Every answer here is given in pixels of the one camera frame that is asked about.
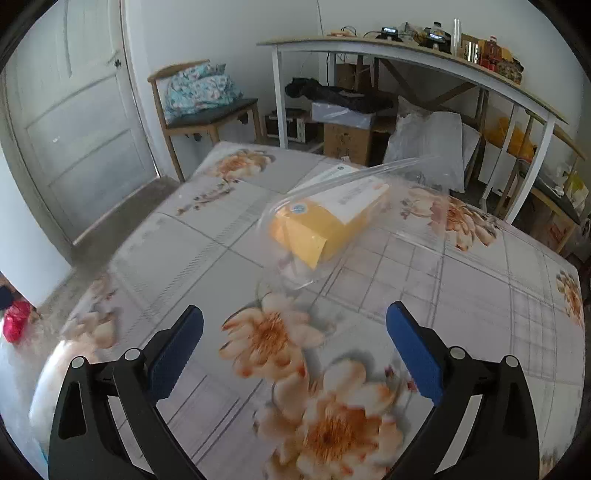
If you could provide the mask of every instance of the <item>orange plastic bag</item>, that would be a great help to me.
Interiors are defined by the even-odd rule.
[[[488,143],[491,143],[498,148],[502,148],[507,130],[509,130],[509,118],[502,116],[499,118],[495,128],[487,129],[485,131],[485,138]],[[510,155],[516,157],[519,154],[519,149],[521,148],[524,138],[525,133],[521,128],[516,126],[513,129],[513,135],[509,142],[508,152]],[[521,158],[529,162],[534,158],[534,145],[530,142],[530,139],[527,139],[527,142],[525,142],[524,148],[521,151]]]

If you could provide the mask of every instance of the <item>table with floral tablecloth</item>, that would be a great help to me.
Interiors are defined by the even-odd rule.
[[[402,300],[447,345],[519,359],[546,471],[579,414],[583,310],[576,269],[528,235],[459,200],[408,189],[326,278],[294,297],[257,296],[272,257],[255,229],[264,207],[335,162],[218,144],[119,248],[66,334],[86,329],[102,347],[97,356],[115,359],[196,305],[203,337],[157,407],[208,478],[379,480],[433,406],[385,329],[385,309]],[[405,241],[391,228],[401,221],[440,235],[441,249]],[[134,463],[149,469],[118,400],[112,409]],[[441,468],[456,461],[470,426],[462,423]]]

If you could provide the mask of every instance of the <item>blue floral fabric bag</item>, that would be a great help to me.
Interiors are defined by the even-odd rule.
[[[164,102],[166,123],[207,108],[229,105],[241,98],[242,92],[224,74],[225,69],[226,64],[207,62],[174,75]]]

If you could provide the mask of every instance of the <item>white door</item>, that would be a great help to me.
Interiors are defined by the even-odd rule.
[[[27,169],[70,240],[156,176],[119,0],[59,0],[10,58],[6,88]]]

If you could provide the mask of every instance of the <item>chair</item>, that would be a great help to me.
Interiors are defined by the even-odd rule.
[[[209,60],[190,61],[188,63],[170,65],[168,67],[160,69],[159,71],[153,73],[148,77],[148,81],[152,84],[152,94],[154,95],[154,103],[156,104],[156,111],[158,112],[158,118],[160,119],[160,127],[162,128],[164,141],[166,142],[168,152],[170,153],[170,156],[172,158],[174,169],[181,182],[184,182],[185,178],[183,175],[183,171],[181,170],[181,166],[178,162],[177,154],[174,151],[174,145],[171,140],[171,137],[173,135],[207,133],[209,134],[209,137],[212,139],[212,143],[215,145],[220,141],[218,130],[219,127],[221,127],[224,124],[227,124],[228,122],[244,114],[248,115],[248,111],[250,110],[252,112],[255,127],[256,141],[257,143],[263,143],[261,134],[261,123],[258,115],[258,108],[256,105],[256,103],[258,102],[257,98],[240,98],[235,102],[231,103],[230,105],[202,110],[194,115],[185,115],[180,118],[177,118],[170,122],[170,124],[166,123],[166,120],[164,118],[164,110],[162,108],[162,101],[160,99],[160,93],[158,92],[157,82],[159,80],[169,78],[184,69],[194,67],[195,65],[200,65],[207,61]]]
[[[530,136],[532,124],[533,124],[534,120],[537,120],[538,122],[540,122],[542,124],[544,123],[544,121],[536,114],[534,114],[530,111],[528,111],[527,114],[530,116],[530,119],[529,119],[529,121],[527,123],[527,127],[525,129],[524,140],[523,140],[523,143],[521,144],[521,148],[519,149],[519,153],[517,155],[515,165],[513,166],[513,170],[511,171],[511,175],[509,176],[509,180],[507,181],[505,189],[503,190],[503,195],[502,195],[502,197],[496,207],[495,213],[494,213],[494,215],[498,216],[498,217],[500,217],[499,214],[501,212],[502,212],[502,217],[503,218],[505,217],[507,211],[509,210],[514,199],[517,196],[517,194],[514,193],[507,208],[503,209],[503,205],[507,199],[507,196],[509,194],[509,191],[511,190],[511,186],[513,185],[515,178],[517,177],[517,186],[515,187],[514,192],[518,192],[521,188],[521,185],[523,184],[523,182],[525,180],[525,176],[527,175],[527,171],[529,169],[529,164],[520,157],[522,154],[522,149],[524,148],[524,145],[527,143],[527,139]],[[577,171],[577,167],[579,166],[580,160],[586,161],[587,159],[586,159],[585,154],[577,147],[577,145],[575,145],[574,141],[558,125],[556,125],[554,127],[553,135],[556,138],[558,138],[559,140],[562,140],[565,144],[567,144],[576,154],[576,158],[574,160],[573,166],[570,169],[569,176],[568,176],[567,180],[564,182],[563,189],[565,191],[565,194],[562,196],[559,196],[554,190],[552,190],[550,187],[548,187],[546,182],[544,182],[543,179],[541,178],[541,173],[538,174],[538,177],[534,181],[534,185],[533,185],[530,193],[532,195],[534,195],[536,198],[538,198],[539,200],[541,200],[550,209],[551,213],[550,213],[550,218],[548,219],[547,224],[551,223],[556,215],[559,215],[560,217],[562,217],[565,220],[570,222],[570,226],[569,226],[568,230],[566,231],[566,234],[563,236],[562,240],[560,241],[560,243],[556,247],[556,253],[560,253],[560,251],[564,248],[566,242],[569,240],[570,235],[576,229],[577,225],[581,225],[582,219],[580,218],[579,214],[575,211],[572,202],[566,196],[566,191],[569,189],[570,184],[573,182],[573,177]],[[535,232],[531,232],[530,235],[532,237],[536,238],[540,233],[541,233],[541,228],[536,229]]]

